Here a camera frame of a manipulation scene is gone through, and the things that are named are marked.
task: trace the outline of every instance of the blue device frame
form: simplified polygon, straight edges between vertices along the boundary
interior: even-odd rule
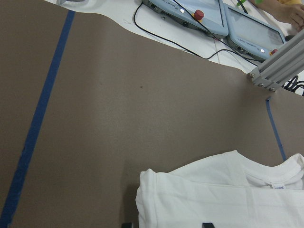
[[[220,14],[222,19],[222,26],[213,22],[212,20],[204,17],[202,20],[202,24],[206,26],[215,36],[217,35],[218,38],[224,38],[228,35],[228,26],[227,26],[227,20],[226,15],[224,11],[224,4],[223,0],[215,0],[219,3],[220,8]],[[180,24],[183,24],[186,27],[189,27],[191,29],[201,29],[205,32],[208,32],[204,27],[202,27],[196,20],[194,20],[187,12],[182,13],[181,7],[177,5],[172,0],[142,0],[142,2],[147,5],[149,8],[153,9],[157,13],[166,13],[173,17],[176,21],[178,21]]]
[[[227,4],[224,4],[224,8],[225,8],[225,14],[226,14],[226,19],[227,19],[227,24],[228,24],[228,29],[229,29],[229,37],[228,37],[228,42],[229,44],[234,47],[237,51],[239,51],[240,53],[242,54],[246,54],[246,53],[249,53],[251,56],[253,56],[255,59],[257,60],[266,60],[270,57],[270,52],[273,51],[273,50],[269,50],[268,48],[266,47],[262,47],[262,46],[259,46],[255,43],[252,43],[248,40],[245,40],[244,38],[241,38],[241,37],[238,37],[236,34],[235,34],[235,30],[234,30],[234,26],[233,26],[233,23],[231,21],[231,17],[230,17],[230,11],[229,9],[231,10],[234,10],[235,12],[243,15],[244,17],[247,17],[251,20],[254,20],[256,21],[257,23],[260,23],[262,24],[263,26],[266,26],[274,31],[277,31],[279,34],[280,34],[280,37],[282,39],[282,42],[283,44],[285,43],[285,39],[284,39],[284,35],[282,33],[282,31],[274,26],[271,26],[269,24],[266,24],[230,5],[227,5]]]

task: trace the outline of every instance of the human hand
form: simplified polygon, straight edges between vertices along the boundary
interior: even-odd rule
[[[272,16],[280,22],[291,24],[299,32],[304,28],[304,5],[280,4],[273,10]]]

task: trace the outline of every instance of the green object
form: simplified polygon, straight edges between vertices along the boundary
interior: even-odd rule
[[[260,4],[263,0],[255,0],[256,4]]]

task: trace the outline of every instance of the blue line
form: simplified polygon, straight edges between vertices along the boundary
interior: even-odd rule
[[[269,116],[269,119],[270,119],[270,122],[271,122],[271,125],[272,125],[272,129],[274,130],[274,133],[275,133],[275,136],[276,136],[275,137],[276,142],[277,142],[277,145],[279,146],[282,158],[283,158],[284,161],[286,161],[286,155],[285,155],[285,152],[284,152],[284,149],[283,149],[283,145],[281,143],[280,136],[279,136],[279,133],[277,132],[275,121],[274,121],[274,118],[273,118],[272,113],[271,113],[270,99],[271,99],[271,97],[266,99],[266,108],[267,108],[268,116]]]
[[[18,162],[17,170],[10,185],[3,211],[0,218],[0,228],[8,228],[12,223],[13,216],[16,212],[18,202],[21,196],[24,180],[29,168],[29,163],[36,146],[39,131],[42,125],[44,114],[47,109],[48,100],[50,98],[52,88],[59,69],[60,61],[65,49],[67,37],[72,26],[75,12],[67,13],[66,21],[61,31],[61,35],[50,65],[45,84],[43,86],[33,119],[28,131],[28,135],[24,144],[21,157]]]

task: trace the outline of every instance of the human arm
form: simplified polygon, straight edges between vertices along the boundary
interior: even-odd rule
[[[255,4],[255,0],[249,0],[256,7],[271,14],[276,20],[289,23],[301,31],[304,27],[304,5],[285,5],[277,0],[263,0],[262,3]]]

